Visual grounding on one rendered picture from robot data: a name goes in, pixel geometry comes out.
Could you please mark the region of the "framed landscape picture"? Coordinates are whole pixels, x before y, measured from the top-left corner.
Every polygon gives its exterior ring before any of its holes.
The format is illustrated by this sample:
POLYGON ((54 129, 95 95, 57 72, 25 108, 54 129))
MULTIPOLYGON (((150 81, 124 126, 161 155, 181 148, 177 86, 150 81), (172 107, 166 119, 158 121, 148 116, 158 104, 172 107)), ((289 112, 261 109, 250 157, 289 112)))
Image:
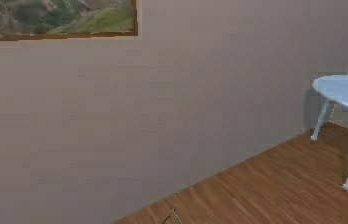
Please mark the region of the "framed landscape picture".
POLYGON ((0 0, 0 41, 137 34, 136 0, 0 0))

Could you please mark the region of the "white round table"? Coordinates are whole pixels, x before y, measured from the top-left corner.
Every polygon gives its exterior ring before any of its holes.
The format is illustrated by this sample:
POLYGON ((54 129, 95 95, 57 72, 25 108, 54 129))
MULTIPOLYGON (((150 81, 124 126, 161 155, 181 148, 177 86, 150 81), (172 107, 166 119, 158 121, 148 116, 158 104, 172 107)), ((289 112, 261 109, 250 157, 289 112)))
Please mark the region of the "white round table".
POLYGON ((348 108, 348 75, 327 75, 315 79, 312 88, 325 98, 311 140, 316 141, 324 122, 328 105, 334 103, 348 108))

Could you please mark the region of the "thin brown frame object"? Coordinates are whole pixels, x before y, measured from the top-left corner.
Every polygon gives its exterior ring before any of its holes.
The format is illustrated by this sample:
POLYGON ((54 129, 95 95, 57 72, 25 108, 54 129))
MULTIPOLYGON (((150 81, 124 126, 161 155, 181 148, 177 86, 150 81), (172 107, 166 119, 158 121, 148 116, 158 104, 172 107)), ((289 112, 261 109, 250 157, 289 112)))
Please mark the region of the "thin brown frame object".
POLYGON ((159 222, 159 224, 165 224, 169 219, 172 219, 176 224, 183 224, 176 210, 176 207, 172 208, 170 212, 159 222))

